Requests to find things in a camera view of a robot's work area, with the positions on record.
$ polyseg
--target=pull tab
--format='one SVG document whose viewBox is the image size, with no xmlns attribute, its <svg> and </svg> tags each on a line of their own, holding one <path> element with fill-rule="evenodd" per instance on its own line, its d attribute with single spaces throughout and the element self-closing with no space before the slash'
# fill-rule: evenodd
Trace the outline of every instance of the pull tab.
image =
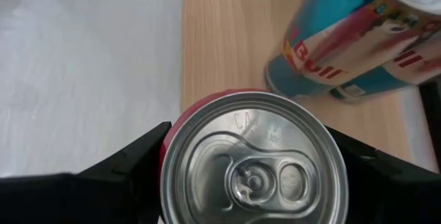
<svg viewBox="0 0 441 224">
<path fill-rule="evenodd" d="M 232 166 L 228 188 L 244 207 L 303 212 L 319 197 L 316 167 L 303 154 L 248 157 Z"/>
</svg>

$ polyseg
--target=wooden surface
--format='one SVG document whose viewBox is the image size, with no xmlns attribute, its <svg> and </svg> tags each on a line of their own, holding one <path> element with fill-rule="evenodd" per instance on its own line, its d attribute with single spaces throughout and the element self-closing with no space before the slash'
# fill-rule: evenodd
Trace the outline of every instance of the wooden surface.
<svg viewBox="0 0 441 224">
<path fill-rule="evenodd" d="M 181 107 L 224 89 L 264 88 L 263 68 L 302 1 L 184 0 Z M 324 96 L 302 104 L 324 124 L 413 162 L 400 97 L 348 105 Z"/>
</svg>

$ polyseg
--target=red bull logo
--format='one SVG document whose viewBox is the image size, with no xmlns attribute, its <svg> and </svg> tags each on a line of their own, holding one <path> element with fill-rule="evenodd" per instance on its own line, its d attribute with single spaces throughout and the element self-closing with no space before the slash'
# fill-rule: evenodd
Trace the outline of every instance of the red bull logo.
<svg viewBox="0 0 441 224">
<path fill-rule="evenodd" d="M 298 30 L 294 29 L 290 39 L 293 41 L 298 34 Z M 289 41 L 286 40 L 283 46 L 283 54 L 295 72 L 307 72 L 317 74 L 324 79 L 332 79 L 342 72 L 342 70 L 333 68 L 332 66 L 320 67 L 311 59 L 308 59 L 309 51 L 303 40 L 299 40 L 291 49 Z"/>
<path fill-rule="evenodd" d="M 405 68 L 421 60 L 423 60 L 422 56 L 418 55 L 414 50 L 409 50 L 398 55 L 398 57 L 393 59 L 393 62 L 397 63 L 401 68 Z"/>
</svg>

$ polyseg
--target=black holder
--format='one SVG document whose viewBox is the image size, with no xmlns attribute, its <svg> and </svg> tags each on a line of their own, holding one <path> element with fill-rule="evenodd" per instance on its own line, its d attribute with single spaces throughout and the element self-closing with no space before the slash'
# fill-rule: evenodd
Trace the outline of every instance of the black holder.
<svg viewBox="0 0 441 224">
<path fill-rule="evenodd" d="M 164 122 L 79 174 L 0 180 L 2 223 L 154 223 Z M 349 180 L 347 223 L 441 223 L 441 176 L 328 128 Z"/>
</svg>

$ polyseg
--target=can rim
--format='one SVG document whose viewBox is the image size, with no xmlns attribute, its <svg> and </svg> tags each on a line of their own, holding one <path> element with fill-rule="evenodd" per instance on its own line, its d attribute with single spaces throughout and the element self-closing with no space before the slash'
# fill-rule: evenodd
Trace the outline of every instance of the can rim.
<svg viewBox="0 0 441 224">
<path fill-rule="evenodd" d="M 222 101 L 225 98 L 231 97 L 231 96 L 236 96 L 236 95 L 242 95 L 242 94 L 252 94 L 252 93 L 259 93 L 259 94 L 265 94 L 267 96 L 271 96 L 274 98 L 277 98 L 278 100 L 281 101 L 287 101 L 290 104 L 293 104 L 296 106 L 296 108 L 298 108 L 301 112 L 304 112 L 305 114 L 307 114 L 307 116 L 309 118 L 311 118 L 311 120 L 315 124 L 318 124 L 319 127 L 330 139 L 331 142 L 334 145 L 331 145 L 329 147 L 327 147 L 328 149 L 331 149 L 332 151 L 332 157 L 334 157 L 335 159 L 333 159 L 334 164 L 338 166 L 339 170 L 341 173 L 338 173 L 339 176 L 339 184 L 342 186 L 341 188 L 345 189 L 343 191 L 340 191 L 340 195 L 341 197 L 339 198 L 339 201 L 337 202 L 337 205 L 341 204 L 341 201 L 344 201 L 344 205 L 341 205 L 340 210 L 338 211 L 338 214 L 335 216 L 335 218 L 333 218 L 335 221 L 344 221 L 346 219 L 347 216 L 347 211 L 349 208 L 349 191 L 348 191 L 348 181 L 347 181 L 347 169 L 346 169 L 346 165 L 344 163 L 342 154 L 340 152 L 340 150 L 338 149 L 338 146 L 334 140 L 334 138 L 332 137 L 332 135 L 329 133 L 329 131 L 326 129 L 326 127 L 308 110 L 306 110 L 303 106 L 299 105 L 298 103 L 296 103 L 295 101 L 292 101 L 291 99 L 288 99 L 286 97 L 283 96 L 278 96 L 276 94 L 273 93 L 269 93 L 266 91 L 262 91 L 262 90 L 233 90 L 233 91 L 224 91 L 224 92 L 219 92 L 219 93 L 215 93 L 215 94 L 211 94 L 207 97 L 205 97 L 204 99 L 196 102 L 195 104 L 193 104 L 192 106 L 190 106 L 186 111 L 188 110 L 194 110 L 187 118 L 185 118 L 184 121 L 182 121 L 181 123 L 179 123 L 178 128 L 176 129 L 175 133 L 173 133 L 170 137 L 170 143 L 168 144 L 170 148 L 170 145 L 174 142 L 174 139 L 176 138 L 176 136 L 181 132 L 182 128 L 189 122 L 189 120 L 191 120 L 193 118 L 193 116 L 197 115 L 205 106 L 209 105 L 210 103 L 215 103 L 217 101 Z M 171 208 L 169 206 L 165 206 L 165 195 L 167 193 L 167 186 L 169 185 L 169 183 L 165 182 L 165 178 L 167 177 L 166 175 L 166 171 L 167 174 L 170 174 L 170 170 L 172 169 L 172 166 L 170 165 L 170 163 L 164 163 L 166 160 L 170 159 L 169 157 L 172 156 L 172 152 L 170 149 L 167 149 L 164 159 L 163 159 L 163 166 L 161 168 L 161 178 L 160 178 L 160 195 L 161 195 L 161 207 L 163 209 L 164 215 L 164 221 L 166 223 L 177 223 L 177 218 L 176 215 L 173 214 Z"/>
</svg>

